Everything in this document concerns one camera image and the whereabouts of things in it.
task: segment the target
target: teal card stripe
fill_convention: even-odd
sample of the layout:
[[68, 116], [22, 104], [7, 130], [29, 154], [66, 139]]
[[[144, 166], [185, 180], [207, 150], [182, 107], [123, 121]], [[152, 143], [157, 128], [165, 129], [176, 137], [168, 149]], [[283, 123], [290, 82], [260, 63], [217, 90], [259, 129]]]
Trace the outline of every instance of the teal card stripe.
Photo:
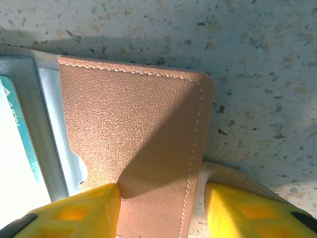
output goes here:
[[33, 175], [35, 177], [36, 182], [39, 183], [40, 180], [43, 180], [43, 178], [42, 178], [39, 163], [36, 158], [34, 147], [33, 147], [33, 144], [32, 144], [32, 141], [31, 141], [24, 117], [23, 117], [22, 109], [21, 109], [17, 94], [15, 92], [15, 89], [11, 80], [8, 77], [0, 76], [0, 79], [4, 87], [4, 91], [8, 99], [9, 105], [11, 107], [12, 114], [15, 119], [15, 123], [18, 127], [18, 130], [23, 142], [23, 146], [26, 152], [26, 156], [31, 166]]

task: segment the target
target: white stitching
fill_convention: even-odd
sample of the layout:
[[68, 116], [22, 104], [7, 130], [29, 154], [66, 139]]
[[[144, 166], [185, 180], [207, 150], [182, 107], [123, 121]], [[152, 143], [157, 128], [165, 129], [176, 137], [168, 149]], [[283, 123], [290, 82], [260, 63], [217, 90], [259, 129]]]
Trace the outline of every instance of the white stitching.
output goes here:
[[59, 64], [64, 64], [68, 66], [77, 66], [77, 67], [85, 67], [85, 68], [98, 68], [98, 69], [106, 69], [108, 71], [115, 71], [115, 72], [128, 72], [128, 73], [138, 73], [140, 75], [146, 74], [146, 75], [154, 75], [157, 77], [166, 77], [166, 78], [174, 78], [174, 79], [185, 79], [190, 82], [195, 82], [199, 86], [199, 92], [200, 92], [200, 97], [199, 97], [199, 107], [198, 107], [198, 113], [197, 113], [197, 120], [196, 120], [196, 127], [195, 127], [195, 135], [194, 135], [194, 143], [193, 143], [193, 150], [192, 150], [192, 156], [190, 160], [190, 165], [189, 165], [189, 173], [188, 173], [188, 179], [187, 179], [187, 185], [186, 185], [186, 192], [185, 192], [185, 199], [184, 199], [184, 206], [183, 206], [183, 212], [182, 212], [182, 220], [180, 224], [180, 230], [179, 230], [179, 238], [182, 236], [182, 231], [183, 231], [183, 225], [184, 225], [184, 218], [185, 218], [185, 212], [186, 212], [186, 204], [187, 204], [187, 199], [188, 199], [188, 193], [189, 193], [189, 184], [190, 184], [190, 178], [192, 175], [192, 167], [193, 167], [193, 162], [194, 162], [194, 154], [195, 154], [195, 148], [196, 148], [196, 140], [197, 140], [197, 134], [198, 134], [198, 128], [199, 128], [199, 121], [200, 121], [200, 116], [201, 116], [201, 111], [202, 111], [202, 102], [203, 102], [203, 88], [202, 86], [194, 79], [190, 78], [184, 78], [184, 77], [176, 77], [176, 76], [171, 76], [171, 75], [163, 75], [163, 74], [154, 74], [154, 73], [146, 73], [146, 72], [137, 72], [137, 71], [127, 71], [123, 69], [113, 69], [113, 68], [103, 68], [103, 67], [95, 67], [95, 66], [86, 66], [86, 65], [80, 65], [80, 64], [69, 64], [69, 63], [61, 63]]

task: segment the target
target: speckled countertop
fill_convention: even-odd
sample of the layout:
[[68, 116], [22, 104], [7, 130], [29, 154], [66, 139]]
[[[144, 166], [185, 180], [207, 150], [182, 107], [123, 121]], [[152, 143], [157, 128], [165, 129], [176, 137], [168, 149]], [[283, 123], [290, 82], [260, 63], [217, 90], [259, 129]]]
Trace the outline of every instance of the speckled countertop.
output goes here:
[[206, 72], [205, 159], [317, 216], [316, 0], [2, 0], [0, 16], [0, 44]]

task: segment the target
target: tan leather flap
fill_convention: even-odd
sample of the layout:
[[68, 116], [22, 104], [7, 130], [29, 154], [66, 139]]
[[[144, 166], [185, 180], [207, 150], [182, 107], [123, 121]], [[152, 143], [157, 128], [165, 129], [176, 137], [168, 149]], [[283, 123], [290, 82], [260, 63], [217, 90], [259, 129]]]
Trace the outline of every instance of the tan leather flap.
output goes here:
[[119, 182], [122, 238], [185, 238], [208, 130], [204, 74], [60, 57], [70, 148], [82, 191]]

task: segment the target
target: leather wallet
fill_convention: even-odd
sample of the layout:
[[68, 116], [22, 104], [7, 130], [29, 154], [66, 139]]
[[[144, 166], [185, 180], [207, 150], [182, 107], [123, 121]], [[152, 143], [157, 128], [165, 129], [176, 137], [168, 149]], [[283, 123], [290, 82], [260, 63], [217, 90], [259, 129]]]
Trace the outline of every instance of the leather wallet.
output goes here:
[[71, 150], [86, 191], [118, 182], [121, 238], [185, 238], [208, 131], [204, 74], [59, 57]]

